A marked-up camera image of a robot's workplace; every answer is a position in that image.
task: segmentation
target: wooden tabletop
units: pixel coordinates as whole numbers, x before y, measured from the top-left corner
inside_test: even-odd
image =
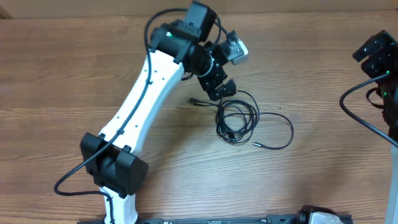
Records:
[[[53,185],[82,161],[83,135],[98,133],[133,86],[144,61],[146,20],[0,20],[1,223],[102,217],[101,197],[61,197]],[[137,194],[139,214],[263,217],[311,204],[352,214],[356,223],[382,223],[390,144],[347,116],[338,100],[368,79],[352,53],[382,29],[398,39],[398,12],[241,14],[221,20],[249,49],[249,60],[225,66],[227,74],[238,89],[254,95],[261,110],[292,120],[293,143],[281,151],[225,143],[215,133],[215,109],[187,103],[191,97],[208,99],[197,80],[182,82],[144,144],[141,158],[150,171]],[[367,89],[346,104],[387,131],[381,111],[365,99]],[[284,121],[262,116],[252,140],[277,146],[289,134]],[[61,189],[97,186],[81,170]]]

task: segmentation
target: beige wall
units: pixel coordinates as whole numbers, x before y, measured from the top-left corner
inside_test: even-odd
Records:
[[[247,12],[391,10],[398,0],[206,0],[218,14]],[[189,0],[0,0],[12,18],[149,15]]]

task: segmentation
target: metal cable tip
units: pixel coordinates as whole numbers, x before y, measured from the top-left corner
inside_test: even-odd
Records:
[[[262,144],[260,144],[260,143],[258,143],[258,142],[254,142],[254,143],[252,143],[252,144],[253,144],[253,146],[262,147]]]

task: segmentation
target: white arm segment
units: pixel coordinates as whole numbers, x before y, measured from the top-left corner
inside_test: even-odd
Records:
[[[392,178],[384,224],[398,223],[398,148],[391,146]]]
[[[145,97],[142,99],[137,111],[124,128],[123,134],[113,142],[114,146],[120,149],[124,146],[129,146],[132,149],[130,153],[133,153],[135,156],[141,153],[145,137],[157,112],[184,74],[182,63],[176,64],[173,62],[173,59],[173,57],[158,50],[155,53],[150,53],[152,84],[149,85]],[[148,63],[147,60],[145,60],[141,74],[126,100],[124,100],[122,107],[120,107],[113,119],[100,132],[100,134],[105,134],[105,141],[109,141],[116,134],[116,131],[126,120],[134,105],[136,105],[144,89],[147,77]],[[118,193],[107,187],[101,187],[100,189],[102,192],[110,194],[113,198],[113,216],[115,224],[134,224],[137,221],[138,214],[135,205],[135,195],[127,195],[126,198],[120,198]],[[106,197],[104,197],[104,199],[106,207],[105,224],[110,224],[109,202],[106,201]]]

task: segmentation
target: wood grain surface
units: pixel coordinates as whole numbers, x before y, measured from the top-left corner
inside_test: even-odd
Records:
[[[147,19],[0,21],[0,223],[75,223],[103,215],[101,197],[61,197],[52,187],[82,161],[78,146],[84,133],[98,133],[134,84],[144,61]],[[356,223],[382,223],[390,144],[348,117],[338,100],[368,79],[352,53],[381,29],[398,38],[398,12],[242,14],[221,20],[250,52],[241,65],[226,65],[227,74],[263,111],[288,116],[294,141],[281,151],[226,144],[215,133],[215,109],[187,103],[191,97],[207,99],[197,80],[180,83],[144,144],[141,158],[150,172],[137,194],[140,215],[262,217],[312,204],[350,213]],[[348,107],[387,131],[365,92],[353,93]],[[276,146],[289,134],[284,121],[264,116],[252,140]],[[61,189],[96,186],[81,170]]]
[[[171,7],[188,7],[192,0],[0,0],[15,19],[148,16]],[[398,0],[202,0],[218,14],[394,10]]]

